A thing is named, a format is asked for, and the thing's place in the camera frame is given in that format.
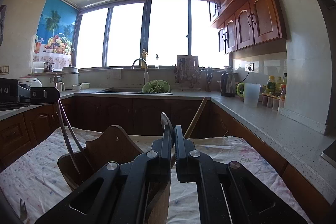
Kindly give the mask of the light wooden chopstick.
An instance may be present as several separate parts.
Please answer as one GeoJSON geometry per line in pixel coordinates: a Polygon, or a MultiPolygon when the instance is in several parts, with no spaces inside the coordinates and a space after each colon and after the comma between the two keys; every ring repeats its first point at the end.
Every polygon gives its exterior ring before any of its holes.
{"type": "MultiPolygon", "coordinates": [[[[195,126],[196,126],[196,124],[197,124],[197,122],[198,122],[198,120],[199,120],[199,118],[200,118],[200,116],[201,116],[201,114],[202,114],[205,106],[206,106],[206,103],[207,103],[207,98],[204,97],[202,99],[202,102],[201,102],[201,104],[200,104],[200,106],[199,106],[196,114],[194,115],[194,117],[193,117],[193,119],[192,119],[192,121],[191,121],[191,123],[190,123],[190,125],[189,125],[189,127],[188,127],[188,129],[186,131],[186,133],[183,135],[183,137],[185,139],[189,139],[189,137],[193,133],[193,130],[194,130],[194,128],[195,128],[195,126]]],[[[173,134],[172,134],[172,140],[173,140],[173,144],[175,144],[175,132],[174,132],[174,130],[173,130],[173,134]]],[[[175,151],[174,156],[171,157],[171,163],[170,163],[170,168],[171,169],[174,166],[175,162],[176,162],[176,151],[175,151]]]]}

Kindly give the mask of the white rice cooker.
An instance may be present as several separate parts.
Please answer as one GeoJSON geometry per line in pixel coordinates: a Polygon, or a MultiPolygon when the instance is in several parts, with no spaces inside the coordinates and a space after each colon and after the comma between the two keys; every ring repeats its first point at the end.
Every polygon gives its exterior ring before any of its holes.
{"type": "Polygon", "coordinates": [[[21,84],[25,84],[30,87],[42,87],[43,86],[41,81],[37,79],[36,77],[25,76],[25,77],[19,77],[18,80],[21,84]]]}

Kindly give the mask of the small white blender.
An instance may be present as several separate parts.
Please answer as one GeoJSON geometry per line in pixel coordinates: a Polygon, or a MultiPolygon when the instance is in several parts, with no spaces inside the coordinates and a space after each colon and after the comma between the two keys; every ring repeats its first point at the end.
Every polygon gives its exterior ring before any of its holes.
{"type": "Polygon", "coordinates": [[[63,91],[65,91],[65,84],[62,81],[63,77],[62,75],[54,75],[52,77],[50,77],[50,83],[54,84],[54,86],[56,87],[56,89],[61,93],[63,91]]]}

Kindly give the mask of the green vegetable colander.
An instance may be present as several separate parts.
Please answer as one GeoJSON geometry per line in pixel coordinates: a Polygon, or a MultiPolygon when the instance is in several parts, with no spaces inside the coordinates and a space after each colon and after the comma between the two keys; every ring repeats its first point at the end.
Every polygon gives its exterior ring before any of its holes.
{"type": "Polygon", "coordinates": [[[169,93],[170,91],[170,84],[164,80],[149,81],[142,88],[143,93],[169,93]]]}

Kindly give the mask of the wooden utensil holder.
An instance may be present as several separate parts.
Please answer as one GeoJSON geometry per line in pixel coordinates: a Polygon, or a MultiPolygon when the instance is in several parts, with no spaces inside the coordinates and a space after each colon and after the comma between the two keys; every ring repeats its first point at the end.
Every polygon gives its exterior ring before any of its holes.
{"type": "MultiPolygon", "coordinates": [[[[73,157],[70,154],[61,156],[58,167],[67,184],[75,190],[108,162],[125,164],[142,153],[143,150],[121,126],[112,125],[98,138],[86,141],[85,147],[75,152],[73,157]]],[[[145,223],[166,223],[170,185],[170,182],[150,184],[145,223]]]]}

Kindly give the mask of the chrome sink faucet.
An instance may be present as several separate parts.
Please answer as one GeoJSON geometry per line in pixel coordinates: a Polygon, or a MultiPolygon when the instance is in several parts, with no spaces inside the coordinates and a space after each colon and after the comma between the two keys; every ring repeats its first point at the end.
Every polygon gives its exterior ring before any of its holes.
{"type": "Polygon", "coordinates": [[[144,70],[144,73],[143,73],[143,84],[146,84],[149,82],[149,72],[148,72],[148,66],[147,66],[147,63],[146,63],[146,60],[144,58],[137,58],[135,59],[135,61],[133,61],[132,63],[132,66],[131,66],[131,69],[134,69],[135,68],[135,63],[139,61],[139,68],[143,69],[144,70]]]}

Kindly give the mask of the steel spoon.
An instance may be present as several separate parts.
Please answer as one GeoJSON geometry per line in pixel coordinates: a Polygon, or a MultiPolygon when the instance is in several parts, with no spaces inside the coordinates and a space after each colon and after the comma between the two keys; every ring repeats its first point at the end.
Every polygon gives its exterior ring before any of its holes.
{"type": "MultiPolygon", "coordinates": [[[[172,144],[175,144],[175,132],[173,129],[173,125],[171,124],[171,121],[169,120],[168,116],[164,112],[161,113],[160,119],[161,119],[162,128],[164,128],[165,125],[169,126],[172,144]]],[[[175,162],[176,162],[176,159],[175,159],[175,153],[174,153],[173,156],[171,157],[171,167],[174,166],[175,162]]]]}

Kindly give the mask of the dark fork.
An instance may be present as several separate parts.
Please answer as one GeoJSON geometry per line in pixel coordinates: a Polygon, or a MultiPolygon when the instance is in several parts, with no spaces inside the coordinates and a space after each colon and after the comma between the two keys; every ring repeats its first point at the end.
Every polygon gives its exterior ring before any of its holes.
{"type": "Polygon", "coordinates": [[[72,128],[72,126],[71,126],[71,124],[70,124],[68,118],[67,118],[67,115],[66,115],[66,112],[65,112],[65,110],[64,110],[64,107],[63,107],[63,105],[62,105],[62,102],[61,102],[61,108],[62,108],[62,113],[63,113],[63,121],[64,121],[64,125],[68,127],[68,129],[69,129],[69,131],[70,131],[70,134],[71,134],[71,136],[73,137],[73,139],[74,139],[74,141],[75,141],[75,143],[76,143],[76,145],[77,145],[79,151],[80,151],[81,154],[84,156],[84,158],[86,159],[87,163],[90,165],[90,162],[89,162],[89,160],[88,160],[88,158],[87,158],[87,156],[86,156],[86,154],[85,154],[85,152],[84,152],[84,148],[81,146],[81,144],[80,144],[80,142],[79,142],[77,136],[75,135],[75,132],[74,132],[74,130],[73,130],[73,128],[72,128]]]}

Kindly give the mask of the fruit poster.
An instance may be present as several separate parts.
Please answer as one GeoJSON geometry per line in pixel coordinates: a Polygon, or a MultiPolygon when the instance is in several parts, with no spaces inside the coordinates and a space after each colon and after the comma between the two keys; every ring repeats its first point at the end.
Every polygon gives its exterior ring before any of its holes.
{"type": "Polygon", "coordinates": [[[71,63],[77,9],[61,0],[46,0],[39,20],[33,61],[51,63],[60,70],[71,63]]]}

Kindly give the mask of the white steamer pot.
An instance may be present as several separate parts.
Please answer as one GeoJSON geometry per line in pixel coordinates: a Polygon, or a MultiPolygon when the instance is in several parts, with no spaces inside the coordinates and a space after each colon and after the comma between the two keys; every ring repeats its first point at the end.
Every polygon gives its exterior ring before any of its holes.
{"type": "Polygon", "coordinates": [[[71,90],[73,85],[79,84],[79,71],[77,67],[68,65],[62,69],[62,82],[65,85],[65,90],[71,90]]]}

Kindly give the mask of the black electric kettle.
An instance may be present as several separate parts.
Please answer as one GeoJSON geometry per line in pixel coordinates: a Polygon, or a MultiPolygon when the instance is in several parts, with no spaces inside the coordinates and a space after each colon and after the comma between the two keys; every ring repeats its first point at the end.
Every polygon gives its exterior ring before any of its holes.
{"type": "Polygon", "coordinates": [[[221,95],[224,97],[234,97],[236,94],[235,77],[233,73],[224,72],[220,81],[221,95]]]}

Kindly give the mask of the knife rack with board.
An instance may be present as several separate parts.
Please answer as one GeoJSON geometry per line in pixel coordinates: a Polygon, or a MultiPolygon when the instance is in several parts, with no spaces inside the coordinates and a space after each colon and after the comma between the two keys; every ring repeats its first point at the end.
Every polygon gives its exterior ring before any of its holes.
{"type": "Polygon", "coordinates": [[[174,67],[175,82],[183,84],[196,85],[200,82],[200,69],[198,56],[177,55],[177,63],[174,67]]]}

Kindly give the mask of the silver fork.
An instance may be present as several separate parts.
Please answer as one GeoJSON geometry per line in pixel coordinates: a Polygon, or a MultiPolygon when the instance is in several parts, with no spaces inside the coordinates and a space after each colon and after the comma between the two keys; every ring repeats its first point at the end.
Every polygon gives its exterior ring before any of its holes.
{"type": "Polygon", "coordinates": [[[20,203],[20,220],[24,222],[27,219],[27,208],[23,199],[19,200],[20,203]]]}

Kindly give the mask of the white floral tablecloth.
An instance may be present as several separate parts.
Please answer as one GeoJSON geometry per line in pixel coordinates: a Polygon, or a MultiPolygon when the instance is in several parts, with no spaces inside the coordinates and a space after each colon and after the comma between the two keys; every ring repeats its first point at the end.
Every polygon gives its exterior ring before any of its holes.
{"type": "MultiPolygon", "coordinates": [[[[276,170],[242,138],[228,136],[193,139],[195,148],[215,161],[238,161],[276,193],[308,223],[309,217],[300,207],[276,170]]],[[[67,153],[61,129],[56,129],[45,141],[25,153],[1,172],[1,190],[16,213],[20,200],[27,208],[27,223],[34,223],[71,192],[61,174],[57,160],[67,153]]],[[[167,223],[199,223],[197,186],[181,184],[172,171],[167,223]]]]}

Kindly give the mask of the white plastic jug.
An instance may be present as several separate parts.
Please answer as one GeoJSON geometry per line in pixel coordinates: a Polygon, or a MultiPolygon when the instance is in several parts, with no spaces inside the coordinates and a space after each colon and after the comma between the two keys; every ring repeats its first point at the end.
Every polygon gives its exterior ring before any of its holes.
{"type": "Polygon", "coordinates": [[[257,107],[260,95],[260,84],[239,83],[236,87],[237,95],[244,99],[244,104],[257,107]]]}

